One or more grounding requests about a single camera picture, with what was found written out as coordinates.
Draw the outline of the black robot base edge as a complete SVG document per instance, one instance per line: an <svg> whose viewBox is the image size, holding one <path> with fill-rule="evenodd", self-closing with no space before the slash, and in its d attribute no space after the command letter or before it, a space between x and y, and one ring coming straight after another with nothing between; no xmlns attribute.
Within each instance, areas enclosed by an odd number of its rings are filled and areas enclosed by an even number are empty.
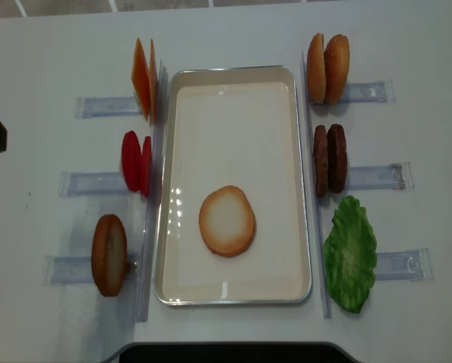
<svg viewBox="0 0 452 363"><path fill-rule="evenodd" d="M109 362L356 362L327 343L140 343Z"/></svg>

